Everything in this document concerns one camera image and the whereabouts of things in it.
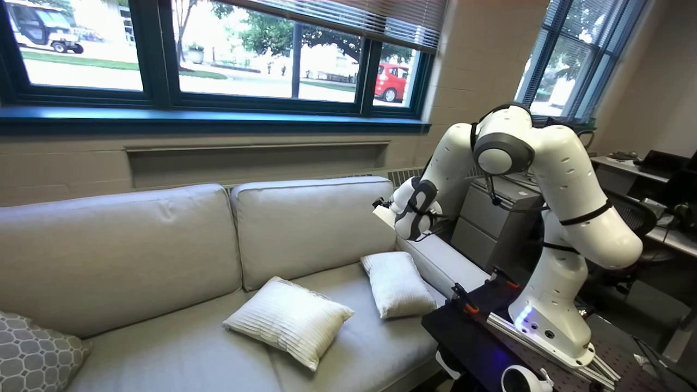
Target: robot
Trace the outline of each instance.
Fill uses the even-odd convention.
[[[462,170],[485,177],[493,202],[493,177],[530,171],[549,205],[542,211],[544,248],[532,278],[507,307],[511,323],[494,314],[488,323],[612,387],[619,375],[595,355],[574,295],[588,278],[586,258],[605,270],[622,270],[638,258],[642,242],[598,187],[579,138],[561,125],[535,128],[522,106],[496,106],[474,125],[452,125],[424,171],[405,180],[377,214],[400,237],[415,240],[440,218],[437,200],[452,192],[450,183]]]

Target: window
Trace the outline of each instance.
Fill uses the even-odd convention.
[[[550,0],[516,102],[535,121],[589,125],[645,0]]]
[[[417,120],[444,7],[446,0],[4,0],[0,28],[12,35],[0,35],[0,97]]]

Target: window blind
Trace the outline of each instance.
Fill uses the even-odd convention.
[[[225,0],[245,8],[434,53],[449,0]]]

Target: sofa armrest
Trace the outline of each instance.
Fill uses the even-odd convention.
[[[421,276],[444,295],[452,293],[455,282],[460,282],[464,291],[472,291],[483,285],[485,278],[489,278],[488,273],[442,242],[437,236],[426,236],[417,242],[398,240],[398,248],[413,257]]]

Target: window sill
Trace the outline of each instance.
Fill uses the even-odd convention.
[[[195,133],[426,133],[428,125],[402,117],[278,116],[225,110],[154,110],[87,106],[0,106],[0,138],[32,135],[195,135]]]

